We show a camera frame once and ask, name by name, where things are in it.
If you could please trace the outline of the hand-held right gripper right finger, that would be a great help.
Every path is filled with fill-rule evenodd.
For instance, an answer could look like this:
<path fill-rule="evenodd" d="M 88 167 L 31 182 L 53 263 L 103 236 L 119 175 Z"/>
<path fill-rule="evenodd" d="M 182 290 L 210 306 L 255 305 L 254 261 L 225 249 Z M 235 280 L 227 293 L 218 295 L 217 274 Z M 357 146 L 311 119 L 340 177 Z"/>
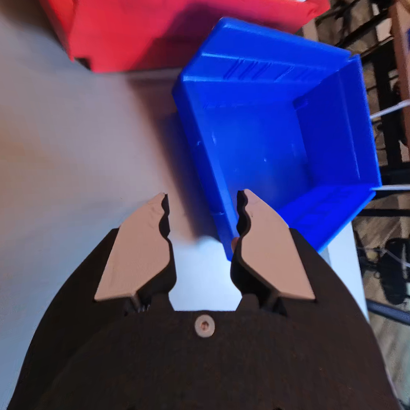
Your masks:
<path fill-rule="evenodd" d="M 240 291 L 239 308 L 255 304 L 279 310 L 284 299 L 315 302 L 316 296 L 287 223 L 249 189 L 238 191 L 240 244 L 231 261 L 231 280 Z"/>

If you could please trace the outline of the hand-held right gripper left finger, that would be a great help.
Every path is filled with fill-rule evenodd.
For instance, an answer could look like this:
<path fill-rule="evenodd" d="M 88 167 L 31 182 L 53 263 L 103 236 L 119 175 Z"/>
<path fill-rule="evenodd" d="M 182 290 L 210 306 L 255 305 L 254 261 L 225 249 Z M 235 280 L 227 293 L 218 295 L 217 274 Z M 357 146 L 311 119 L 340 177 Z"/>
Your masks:
<path fill-rule="evenodd" d="M 159 193 L 120 225 L 96 302 L 129 299 L 136 311 L 142 311 L 156 296 L 168 299 L 177 281 L 169 213 L 168 195 Z"/>

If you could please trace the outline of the blue plastic bin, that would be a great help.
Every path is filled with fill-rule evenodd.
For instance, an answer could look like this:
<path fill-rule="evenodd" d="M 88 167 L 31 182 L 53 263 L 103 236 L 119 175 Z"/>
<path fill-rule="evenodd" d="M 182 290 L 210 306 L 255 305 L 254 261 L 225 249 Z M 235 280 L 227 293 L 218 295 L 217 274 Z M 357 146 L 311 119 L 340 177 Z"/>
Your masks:
<path fill-rule="evenodd" d="M 348 50 L 222 18 L 172 95 L 228 260 L 238 191 L 322 252 L 382 185 L 361 58 Z"/>

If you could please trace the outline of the red plastic tray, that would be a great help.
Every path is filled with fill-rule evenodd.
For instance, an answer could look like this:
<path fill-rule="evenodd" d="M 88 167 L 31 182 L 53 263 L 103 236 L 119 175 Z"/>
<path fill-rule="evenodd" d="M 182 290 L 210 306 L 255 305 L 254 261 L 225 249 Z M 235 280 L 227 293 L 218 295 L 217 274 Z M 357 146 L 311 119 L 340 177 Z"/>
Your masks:
<path fill-rule="evenodd" d="M 327 0 L 40 0 L 71 61 L 95 73 L 183 67 L 223 17 L 295 33 Z"/>

